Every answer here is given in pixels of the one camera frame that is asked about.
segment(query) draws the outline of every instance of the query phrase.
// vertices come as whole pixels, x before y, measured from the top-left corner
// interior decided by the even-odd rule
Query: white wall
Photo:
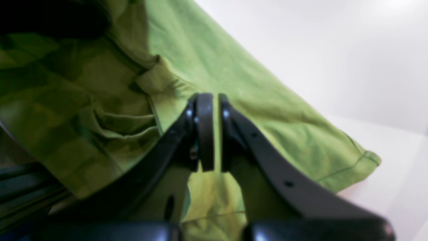
[[[196,0],[383,164],[340,196],[428,240],[428,0]]]

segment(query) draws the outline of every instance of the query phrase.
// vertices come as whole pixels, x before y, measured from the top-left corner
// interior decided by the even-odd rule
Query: white background
[[[196,0],[383,164],[340,196],[428,240],[428,0]]]

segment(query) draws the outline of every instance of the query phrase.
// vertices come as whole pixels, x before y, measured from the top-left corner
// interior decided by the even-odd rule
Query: screw hole
[[[171,219],[173,211],[174,211],[174,196],[171,195],[169,196],[165,207],[164,219],[166,221],[169,221]]]
[[[285,185],[286,187],[289,187],[289,188],[294,187],[294,183],[292,183],[292,182],[290,182],[290,181],[285,181],[285,182],[284,182],[284,185]]]

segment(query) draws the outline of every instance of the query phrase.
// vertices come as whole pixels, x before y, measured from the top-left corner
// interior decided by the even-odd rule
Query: green fabric
[[[137,163],[196,92],[225,93],[296,168],[337,192],[380,158],[335,128],[191,0],[108,0],[113,27],[93,40],[0,39],[0,118],[77,197]],[[189,179],[187,240],[236,240],[240,188],[219,169]]]

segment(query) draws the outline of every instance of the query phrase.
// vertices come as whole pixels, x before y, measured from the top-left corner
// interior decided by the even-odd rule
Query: green canopy
[[[96,40],[0,37],[0,119],[78,198],[141,160],[197,92],[225,93],[286,159],[333,192],[381,163],[192,0],[106,2],[113,27]],[[215,139],[216,170],[189,179],[188,240],[236,240],[246,223],[239,186],[220,172],[218,125]]]

